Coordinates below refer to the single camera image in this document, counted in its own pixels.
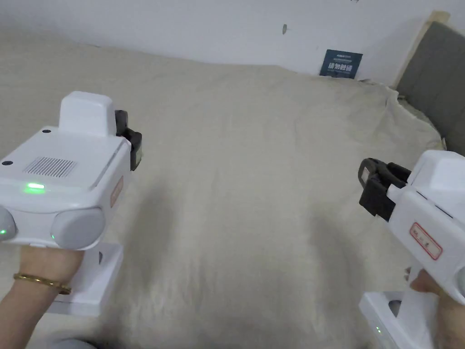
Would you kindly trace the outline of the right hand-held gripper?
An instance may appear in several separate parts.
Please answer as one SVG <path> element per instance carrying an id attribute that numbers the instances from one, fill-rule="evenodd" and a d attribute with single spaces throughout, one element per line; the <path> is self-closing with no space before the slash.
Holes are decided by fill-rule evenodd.
<path id="1" fill-rule="evenodd" d="M 425 270 L 460 304 L 465 301 L 465 159 L 425 151 L 412 170 L 366 158 L 359 168 L 360 205 L 379 216 L 412 257 L 409 280 Z M 361 313 L 383 349 L 434 347 L 438 301 L 407 286 L 366 292 Z"/>

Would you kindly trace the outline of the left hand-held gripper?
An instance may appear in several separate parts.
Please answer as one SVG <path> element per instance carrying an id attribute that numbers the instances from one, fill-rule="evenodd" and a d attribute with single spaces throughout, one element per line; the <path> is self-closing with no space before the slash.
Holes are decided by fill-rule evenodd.
<path id="1" fill-rule="evenodd" d="M 81 250 L 69 295 L 50 313 L 99 316 L 123 259 L 104 234 L 142 157 L 142 136 L 105 95 L 74 91 L 46 126 L 1 160 L 0 240 Z"/>

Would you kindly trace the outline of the person's left hand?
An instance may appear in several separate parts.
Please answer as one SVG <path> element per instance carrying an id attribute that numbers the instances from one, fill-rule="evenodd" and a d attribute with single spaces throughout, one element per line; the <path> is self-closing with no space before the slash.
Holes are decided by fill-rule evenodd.
<path id="1" fill-rule="evenodd" d="M 15 279 L 41 283 L 71 292 L 70 283 L 77 274 L 84 258 L 84 251 L 46 247 L 22 246 L 20 267 Z"/>

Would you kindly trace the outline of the person's right hand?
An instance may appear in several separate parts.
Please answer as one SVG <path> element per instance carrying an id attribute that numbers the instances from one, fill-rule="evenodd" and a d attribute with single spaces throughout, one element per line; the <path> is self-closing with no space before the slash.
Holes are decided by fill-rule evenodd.
<path id="1" fill-rule="evenodd" d="M 438 349 L 463 349 L 465 347 L 465 306 L 451 298 L 423 269 L 412 281 L 411 288 L 417 292 L 439 296 L 435 346 Z"/>

